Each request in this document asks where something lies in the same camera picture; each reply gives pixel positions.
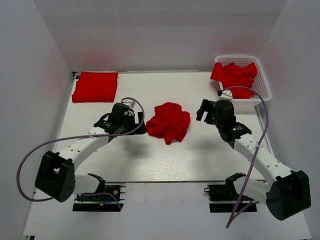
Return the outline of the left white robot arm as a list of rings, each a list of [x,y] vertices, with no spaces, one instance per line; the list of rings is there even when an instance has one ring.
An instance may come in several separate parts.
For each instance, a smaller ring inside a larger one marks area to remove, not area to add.
[[[106,181],[93,173],[77,175],[77,168],[94,152],[121,136],[143,135],[145,112],[134,112],[135,103],[130,100],[117,102],[93,124],[87,134],[79,136],[68,147],[47,151],[41,159],[35,187],[57,200],[65,202],[72,195],[99,200],[106,196]]]

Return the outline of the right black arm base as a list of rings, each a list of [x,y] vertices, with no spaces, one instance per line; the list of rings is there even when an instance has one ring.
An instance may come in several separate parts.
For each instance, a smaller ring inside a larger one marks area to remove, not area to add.
[[[225,179],[220,184],[209,184],[204,188],[204,193],[208,194],[210,213],[232,213],[236,206],[240,190],[237,191],[234,182],[238,179],[244,180],[245,173],[235,173]]]

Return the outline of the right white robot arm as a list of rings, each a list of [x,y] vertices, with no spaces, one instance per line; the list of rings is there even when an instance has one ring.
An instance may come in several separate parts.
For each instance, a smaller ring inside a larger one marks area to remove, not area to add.
[[[221,139],[253,163],[265,180],[247,179],[245,173],[237,172],[227,177],[223,185],[205,188],[212,201],[236,200],[243,195],[266,205],[280,221],[311,207],[307,174],[302,170],[293,171],[259,145],[252,131],[236,120],[230,101],[204,99],[196,112],[196,119],[216,126]]]

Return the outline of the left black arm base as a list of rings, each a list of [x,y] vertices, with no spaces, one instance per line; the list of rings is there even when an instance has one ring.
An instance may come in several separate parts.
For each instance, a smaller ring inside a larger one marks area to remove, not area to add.
[[[120,212],[125,203],[126,185],[110,183],[88,173],[75,177],[73,212]]]

